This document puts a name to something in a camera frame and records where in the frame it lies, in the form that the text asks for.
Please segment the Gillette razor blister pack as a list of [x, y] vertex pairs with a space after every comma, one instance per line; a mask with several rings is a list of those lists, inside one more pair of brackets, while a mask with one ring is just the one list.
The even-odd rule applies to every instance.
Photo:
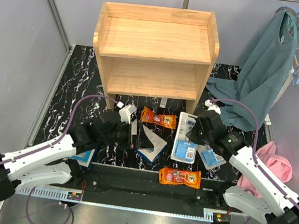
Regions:
[[183, 111], [180, 113], [178, 128], [170, 155], [172, 160], [187, 164], [194, 163], [197, 145], [190, 142], [187, 134], [194, 128], [196, 118], [197, 116]]

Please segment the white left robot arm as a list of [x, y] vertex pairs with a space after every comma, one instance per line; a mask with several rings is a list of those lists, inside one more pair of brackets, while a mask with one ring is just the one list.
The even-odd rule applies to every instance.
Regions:
[[68, 129], [66, 134], [16, 152], [0, 153], [0, 202], [42, 185], [78, 188], [83, 170], [73, 156], [117, 143], [126, 149], [154, 149], [141, 122], [122, 121], [114, 110]]

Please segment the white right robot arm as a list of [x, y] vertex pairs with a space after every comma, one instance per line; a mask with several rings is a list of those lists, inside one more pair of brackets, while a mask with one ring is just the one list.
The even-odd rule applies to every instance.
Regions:
[[227, 130], [217, 112], [209, 110], [196, 117], [188, 138], [197, 145], [210, 146], [261, 194], [257, 198], [237, 185], [231, 186], [213, 193], [216, 208], [236, 208], [261, 224], [299, 224], [299, 195], [267, 168], [241, 133]]

